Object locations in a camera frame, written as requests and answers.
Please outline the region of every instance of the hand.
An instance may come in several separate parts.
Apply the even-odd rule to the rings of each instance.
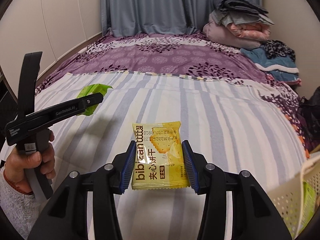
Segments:
[[[51,142],[54,140],[52,131],[49,140]],[[26,178],[24,169],[36,168],[41,162],[43,162],[43,164],[41,165],[40,172],[45,174],[48,179],[53,179],[56,176],[56,172],[54,170],[54,149],[51,143],[49,143],[48,149],[46,149],[42,155],[40,152],[35,152],[30,155],[20,155],[15,147],[6,160],[4,166],[5,177],[20,191],[29,194],[32,192],[32,189]]]

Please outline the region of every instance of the laundry basket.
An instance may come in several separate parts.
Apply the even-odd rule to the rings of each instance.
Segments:
[[[320,156],[307,160],[292,180],[268,192],[273,204],[284,220],[292,238],[299,234],[303,216],[303,181],[309,183],[316,194],[320,192]]]

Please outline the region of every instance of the green snack package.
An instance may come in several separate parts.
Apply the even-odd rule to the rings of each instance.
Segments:
[[[307,182],[303,182],[303,214],[299,233],[307,226],[312,216],[315,213],[316,192],[313,187]]]
[[[101,93],[103,96],[105,96],[105,94],[107,93],[108,88],[112,88],[113,89],[113,87],[107,86],[107,85],[103,85],[103,84],[93,84],[93,85],[90,85],[90,86],[86,86],[81,90],[81,92],[77,96],[77,98],[85,97],[87,95],[91,95],[91,94],[95,94],[95,93]],[[98,107],[98,105],[90,106],[82,114],[86,115],[86,116],[92,115],[97,107]]]

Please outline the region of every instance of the folded clothes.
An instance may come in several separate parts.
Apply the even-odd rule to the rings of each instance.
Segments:
[[[282,41],[270,40],[262,43],[262,47],[266,52],[267,58],[286,57],[289,56],[293,62],[296,62],[296,53]]]
[[[221,12],[214,10],[212,12],[212,18],[218,25],[227,26],[230,23],[247,24],[247,23],[264,23],[267,25],[273,25],[273,21],[263,14],[251,15],[238,11]]]
[[[268,59],[263,48],[253,49],[250,51],[246,49],[240,49],[240,52],[251,59],[258,69],[270,72],[272,75],[273,73],[276,73],[276,75],[278,75],[277,72],[274,71],[281,71],[290,74],[299,73],[296,64],[291,60],[289,56]]]
[[[218,26],[212,18],[209,16],[209,23],[204,26],[203,33],[211,42],[220,43],[222,45],[245,48],[245,49],[256,49],[260,47],[259,41],[241,39],[234,36],[226,27]]]
[[[270,26],[263,23],[238,24],[230,23],[227,29],[238,38],[256,41],[267,41],[270,36]]]
[[[246,0],[213,0],[213,4],[216,9],[222,12],[240,11],[253,15],[268,13],[265,8],[252,4]]]

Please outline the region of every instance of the wardrobe door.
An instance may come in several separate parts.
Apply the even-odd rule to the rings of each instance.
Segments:
[[[18,95],[24,55],[43,51],[39,76],[55,62],[44,25],[41,0],[13,0],[0,20],[0,66]]]
[[[59,60],[86,41],[78,0],[41,0],[53,52]]]
[[[79,5],[85,35],[89,40],[102,32],[100,0],[79,0]]]

